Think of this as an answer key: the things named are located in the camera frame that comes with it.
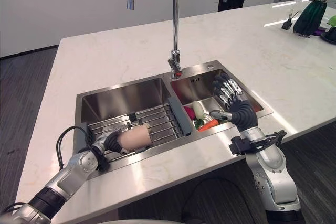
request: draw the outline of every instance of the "stainless steel sink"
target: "stainless steel sink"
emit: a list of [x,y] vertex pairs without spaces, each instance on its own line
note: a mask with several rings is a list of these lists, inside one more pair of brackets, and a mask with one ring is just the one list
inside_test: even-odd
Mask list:
[[[79,94],[76,99],[75,125],[84,127],[95,140],[115,128],[148,123],[153,142],[151,146],[126,155],[105,153],[111,162],[110,170],[132,164],[233,127],[227,122],[199,132],[183,109],[183,106],[199,101],[206,113],[225,110],[221,100],[213,94],[212,87],[215,76],[222,72],[240,85],[258,117],[272,113],[222,64],[211,61],[183,69],[183,76],[178,80],[172,81],[171,73],[168,72]],[[78,152],[84,146],[83,134],[75,131],[73,152]]]

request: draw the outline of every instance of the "dark floor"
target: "dark floor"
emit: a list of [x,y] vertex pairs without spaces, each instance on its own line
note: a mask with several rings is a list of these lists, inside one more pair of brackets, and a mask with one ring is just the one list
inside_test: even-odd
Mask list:
[[[0,208],[14,202],[29,140],[57,49],[0,60]],[[336,223],[336,122],[281,146],[298,187],[307,223]],[[222,177],[240,188],[255,223],[266,223],[261,201],[245,161],[228,165],[119,208],[119,217],[179,220],[181,208],[198,182]],[[185,210],[210,223],[252,223],[239,190],[208,179]]]
[[16,198],[56,51],[0,59],[0,209]]

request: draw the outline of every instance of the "green vase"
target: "green vase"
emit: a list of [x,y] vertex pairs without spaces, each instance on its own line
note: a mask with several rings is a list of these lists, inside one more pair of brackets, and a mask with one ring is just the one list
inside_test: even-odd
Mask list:
[[299,19],[294,24],[294,33],[308,37],[319,28],[327,4],[320,0],[314,0],[302,12]]

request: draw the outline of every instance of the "red vegetable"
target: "red vegetable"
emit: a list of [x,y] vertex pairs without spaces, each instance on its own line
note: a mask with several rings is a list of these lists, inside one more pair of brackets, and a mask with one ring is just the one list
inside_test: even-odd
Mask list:
[[215,127],[217,125],[219,125],[219,122],[216,119],[213,119],[210,122],[204,124],[204,126],[199,128],[198,131],[204,131],[204,130],[210,129],[212,127]]
[[191,120],[194,120],[196,118],[195,111],[193,108],[189,108],[187,106],[184,106],[183,108],[185,109]]

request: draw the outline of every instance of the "black pants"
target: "black pants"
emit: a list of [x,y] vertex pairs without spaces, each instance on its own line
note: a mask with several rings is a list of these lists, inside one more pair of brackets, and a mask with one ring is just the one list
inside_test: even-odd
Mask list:
[[244,0],[219,0],[218,11],[242,8]]

